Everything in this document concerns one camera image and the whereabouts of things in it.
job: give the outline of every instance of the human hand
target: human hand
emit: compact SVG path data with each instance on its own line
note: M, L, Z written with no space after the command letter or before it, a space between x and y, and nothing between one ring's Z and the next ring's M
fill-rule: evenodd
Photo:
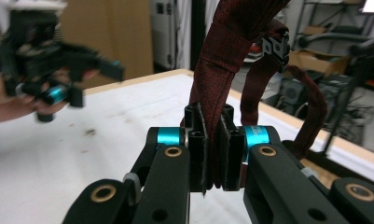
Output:
M84 73L84 79L91 78L97 74L97 70L90 70ZM54 74L60 82L68 82L67 71L60 70ZM0 122L17 119L33 112L41 115L50 115L60 111L67 102L59 102L56 105L48 105L42 100L36 100L33 96L26 95L22 98L8 97L4 88L3 80L0 76Z

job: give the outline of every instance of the maroon bag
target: maroon bag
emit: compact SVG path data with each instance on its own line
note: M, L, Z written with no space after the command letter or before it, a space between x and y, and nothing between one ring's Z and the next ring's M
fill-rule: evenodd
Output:
M216 128L227 100L231 82L243 64L250 47L263 36L279 38L286 26L274 16L289 0L222 0L215 11L213 24L205 38L194 72L189 103L200 103L205 128L209 137L206 167L207 189L220 187L220 162L216 144ZM258 103L270 78L281 65L270 55L253 63L242 91L241 112L243 125L256 125ZM323 94L306 74L295 66L287 66L309 94L308 116L303 124L292 153L299 159L306 155L326 117Z

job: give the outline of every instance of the stain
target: stain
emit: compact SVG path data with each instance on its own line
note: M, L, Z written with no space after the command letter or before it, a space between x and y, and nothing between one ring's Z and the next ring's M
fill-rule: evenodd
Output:
M89 129L85 131L85 135L94 136L96 134L95 129Z

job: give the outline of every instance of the table surface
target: table surface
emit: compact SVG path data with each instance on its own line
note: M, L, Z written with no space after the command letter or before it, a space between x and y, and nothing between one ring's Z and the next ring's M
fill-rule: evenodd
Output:
M34 115L0 123L0 223L61 223L90 183L121 180L145 144L150 127L176 127L187 105L192 73L156 74L86 90L86 107L66 108L48 124ZM231 91L240 125L240 94ZM267 105L259 123L293 139L302 122ZM312 147L320 150L327 133ZM336 138L330 157L374 178L374 154ZM243 191L191 194L190 223L250 223Z

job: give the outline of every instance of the teal joint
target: teal joint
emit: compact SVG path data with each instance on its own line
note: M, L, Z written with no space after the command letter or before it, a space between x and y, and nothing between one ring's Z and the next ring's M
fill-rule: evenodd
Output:
M180 145L180 128L159 128L158 130L158 144Z
M62 87L52 87L48 90L49 96L53 99L53 104L57 104L66 98Z
M243 126L245 137L247 139L247 156L245 162L248 162L251 147L256 144L270 143L268 131L264 126Z

